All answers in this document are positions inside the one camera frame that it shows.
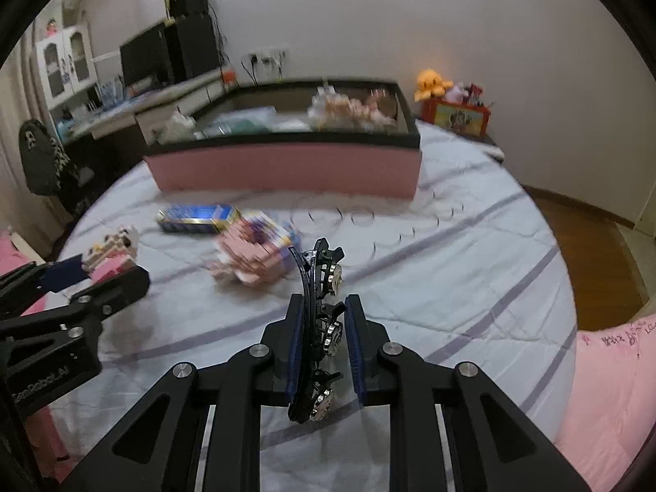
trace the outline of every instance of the round table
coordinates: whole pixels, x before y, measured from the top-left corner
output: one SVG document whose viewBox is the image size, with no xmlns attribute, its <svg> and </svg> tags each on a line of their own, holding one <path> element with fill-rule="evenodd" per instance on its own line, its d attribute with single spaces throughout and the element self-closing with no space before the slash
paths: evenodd
<svg viewBox="0 0 656 492">
<path fill-rule="evenodd" d="M 412 202 L 302 192 L 163 194 L 145 164 L 117 182 L 82 218 L 61 257 L 135 226 L 138 262 L 152 286 L 104 322 L 100 375 L 51 405 L 70 453 L 86 454 L 173 364 L 221 363 L 259 342 L 264 327 L 284 317 L 290 295 L 302 292 L 295 272 L 261 289 L 216 284 L 204 266 L 213 238 L 165 234 L 155 223 L 157 211 L 173 203 L 261 209 L 291 222 L 303 249 L 320 237 L 342 246 L 339 299 L 359 294 L 368 318 L 429 361 L 477 363 L 553 439 L 572 389 L 576 334 L 556 241 L 502 167 L 471 143 L 419 126 L 423 161 Z M 286 409 L 262 409 L 263 491 L 387 490 L 388 412 L 360 409 L 345 345 L 328 360 L 344 379 L 333 385 L 337 397 L 322 422 L 299 425 Z"/>
</svg>

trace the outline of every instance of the white cabinet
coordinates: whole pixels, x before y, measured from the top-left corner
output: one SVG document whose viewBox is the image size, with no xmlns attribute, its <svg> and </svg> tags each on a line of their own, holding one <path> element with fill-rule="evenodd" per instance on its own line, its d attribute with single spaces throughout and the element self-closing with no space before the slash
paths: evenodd
<svg viewBox="0 0 656 492">
<path fill-rule="evenodd" d="M 96 84 L 89 32 L 84 26 L 67 27 L 37 44 L 39 75 L 48 109 Z"/>
</svg>

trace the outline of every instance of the wall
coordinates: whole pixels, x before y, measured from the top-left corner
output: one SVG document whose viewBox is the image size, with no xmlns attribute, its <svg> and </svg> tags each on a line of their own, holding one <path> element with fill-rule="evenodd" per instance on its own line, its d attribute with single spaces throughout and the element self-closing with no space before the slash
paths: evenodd
<svg viewBox="0 0 656 492">
<path fill-rule="evenodd" d="M 520 182 L 630 220 L 647 200 L 656 84 L 598 0 L 214 1 L 235 67 L 250 49 L 287 46 L 290 76 L 390 77 L 408 97 L 434 67 L 483 86 L 490 134 Z M 163 17 L 162 0 L 84 8 L 95 54 Z"/>
</svg>

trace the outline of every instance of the beige curtain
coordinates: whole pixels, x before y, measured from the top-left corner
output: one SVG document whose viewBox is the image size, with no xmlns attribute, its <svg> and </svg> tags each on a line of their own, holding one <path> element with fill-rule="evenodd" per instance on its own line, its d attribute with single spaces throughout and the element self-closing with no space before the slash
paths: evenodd
<svg viewBox="0 0 656 492">
<path fill-rule="evenodd" d="M 50 253 L 71 217 L 56 198 L 35 196 L 25 185 L 18 150 L 18 130 L 29 118 L 45 122 L 35 87 L 30 56 L 34 24 L 20 39 L 0 68 L 0 216 L 39 253 Z"/>
</svg>

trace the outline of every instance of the orange plush toy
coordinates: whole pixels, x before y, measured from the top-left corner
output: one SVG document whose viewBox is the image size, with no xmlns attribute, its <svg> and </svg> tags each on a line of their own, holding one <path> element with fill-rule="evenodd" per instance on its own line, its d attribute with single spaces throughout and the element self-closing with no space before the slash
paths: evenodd
<svg viewBox="0 0 656 492">
<path fill-rule="evenodd" d="M 446 94 L 448 88 L 453 87 L 453 81 L 443 81 L 442 76 L 435 70 L 428 69 L 419 72 L 417 76 L 417 91 L 415 101 L 427 100 L 428 98 L 441 98 Z"/>
</svg>

